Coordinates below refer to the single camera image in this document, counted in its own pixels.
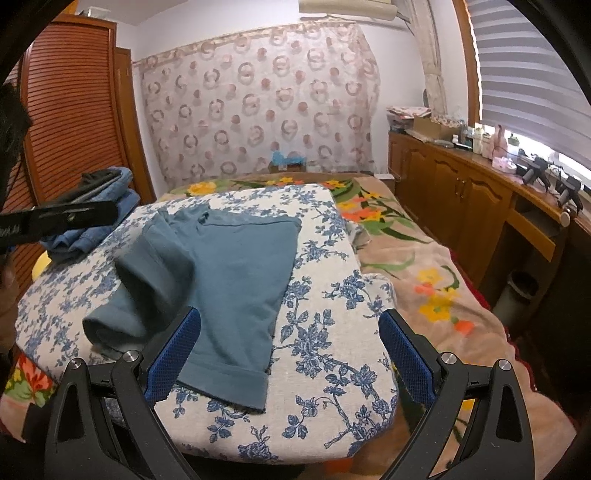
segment louvered wardrobe door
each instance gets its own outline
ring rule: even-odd
[[[25,142],[40,203],[75,188],[83,172],[128,166],[113,81],[115,24],[61,15],[25,57]]]

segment air conditioner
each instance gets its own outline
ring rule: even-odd
[[[390,0],[300,0],[300,13],[354,15],[394,20],[398,7]]]

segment trash can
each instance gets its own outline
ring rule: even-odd
[[[492,313],[506,327],[511,327],[523,314],[538,291],[538,282],[529,273],[513,271],[507,279],[507,286]]]

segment folded t-shirt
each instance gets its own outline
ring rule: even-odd
[[[202,328],[178,381],[211,397],[263,410],[272,336],[296,257],[301,222],[202,204],[161,209],[115,262],[122,285],[83,322],[103,353],[141,350],[181,308]]]

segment metal screw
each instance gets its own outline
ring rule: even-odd
[[[509,362],[509,360],[505,360],[504,358],[502,358],[501,360],[499,360],[499,367],[501,368],[501,370],[509,371],[511,370],[511,362]]]
[[[128,350],[123,354],[123,361],[124,362],[135,362],[139,357],[139,352],[137,350]]]
[[[72,368],[72,369],[76,369],[76,368],[80,368],[82,366],[82,360],[80,358],[73,358],[72,360],[70,360],[70,363],[68,364],[68,367]]]
[[[457,362],[457,357],[451,352],[445,352],[441,354],[441,360],[444,364],[453,365]]]

